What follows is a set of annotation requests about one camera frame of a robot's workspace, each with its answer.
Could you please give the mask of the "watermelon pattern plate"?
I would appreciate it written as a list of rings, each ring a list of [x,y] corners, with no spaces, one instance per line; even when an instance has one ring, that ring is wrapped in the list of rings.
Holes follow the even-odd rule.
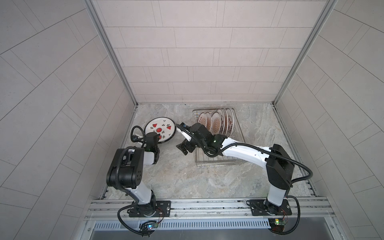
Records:
[[[145,126],[145,134],[156,133],[159,135],[159,143],[165,143],[173,138],[176,133],[176,126],[173,120],[166,117],[159,117],[151,120]]]

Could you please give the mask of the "red characters white plate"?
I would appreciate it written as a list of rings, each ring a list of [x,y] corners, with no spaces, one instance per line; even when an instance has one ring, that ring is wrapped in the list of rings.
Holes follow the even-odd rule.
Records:
[[[230,108],[226,108],[228,117],[227,136],[230,137],[234,131],[234,114]]]

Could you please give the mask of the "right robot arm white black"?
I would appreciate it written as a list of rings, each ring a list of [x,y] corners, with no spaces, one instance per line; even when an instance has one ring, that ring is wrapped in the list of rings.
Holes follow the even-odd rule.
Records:
[[[263,210],[270,215],[278,215],[283,212],[283,202],[288,197],[294,183],[309,180],[313,176],[310,168],[291,159],[280,145],[257,147],[225,135],[212,135],[200,123],[191,127],[177,124],[176,128],[185,137],[185,140],[177,145],[184,155],[200,148],[210,158],[233,157],[264,169],[267,172],[270,188],[267,198],[263,202]]]

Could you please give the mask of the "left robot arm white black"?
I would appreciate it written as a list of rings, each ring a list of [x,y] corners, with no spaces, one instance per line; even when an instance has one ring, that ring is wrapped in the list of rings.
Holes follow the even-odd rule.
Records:
[[[156,197],[143,182],[145,165],[155,165],[160,156],[160,135],[148,133],[140,140],[143,146],[117,149],[107,172],[107,186],[119,190],[134,199],[130,217],[152,217],[157,211]]]

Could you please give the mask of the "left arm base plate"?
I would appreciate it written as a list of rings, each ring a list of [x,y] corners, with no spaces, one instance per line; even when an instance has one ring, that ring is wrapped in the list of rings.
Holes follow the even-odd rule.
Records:
[[[145,205],[135,205],[127,210],[130,218],[156,218],[169,217],[171,201],[156,201]]]

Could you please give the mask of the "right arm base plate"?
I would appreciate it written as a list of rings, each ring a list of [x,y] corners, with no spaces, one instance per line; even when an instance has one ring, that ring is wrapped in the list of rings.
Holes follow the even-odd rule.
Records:
[[[292,210],[287,199],[283,199],[281,206],[270,203],[267,199],[248,200],[246,204],[251,208],[253,216],[291,216]]]

